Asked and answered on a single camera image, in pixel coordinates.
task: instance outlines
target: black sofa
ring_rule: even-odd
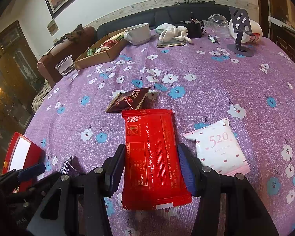
[[[113,31],[142,24],[149,23],[150,29],[155,29],[163,23],[170,23],[175,26],[181,25],[180,21],[189,20],[191,13],[198,20],[207,20],[213,14],[223,15],[230,21],[229,7],[216,4],[214,1],[196,4],[179,4],[141,11],[100,25],[97,29],[97,38],[101,39],[106,34]]]

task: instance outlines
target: red snack package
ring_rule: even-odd
[[[129,210],[191,202],[176,151],[172,110],[123,110],[127,154],[122,204]]]

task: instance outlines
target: white snack package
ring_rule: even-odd
[[[209,166],[226,176],[250,172],[246,158],[231,131],[228,118],[186,133],[184,138],[196,141],[197,157],[203,166]]]

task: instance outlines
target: floral tablecloth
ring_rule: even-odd
[[[104,112],[119,92],[150,87],[146,107],[172,109],[176,136],[195,154],[183,134],[229,117],[251,168],[247,174],[281,236],[295,227],[295,64],[273,42],[249,45],[254,57],[236,55],[222,39],[157,48],[126,46],[115,61],[62,79],[30,123],[26,136],[46,151],[47,171],[58,171],[73,154],[77,169],[88,172],[125,141],[120,113]],[[189,235],[199,198],[166,210],[125,211],[118,191],[106,198],[113,235]]]

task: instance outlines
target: door glass panel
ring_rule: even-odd
[[[34,90],[39,91],[42,87],[42,83],[27,62],[25,56],[22,53],[22,50],[17,49],[13,53],[13,58],[29,85],[31,85]]]
[[[7,48],[11,43],[13,43],[16,39],[20,37],[20,33],[18,28],[13,28],[10,32],[8,32],[0,41],[2,49]]]
[[[4,112],[13,118],[22,128],[26,128],[31,114],[26,107],[20,102],[18,97],[13,94],[9,85],[5,82],[0,72],[0,104],[3,106]]]

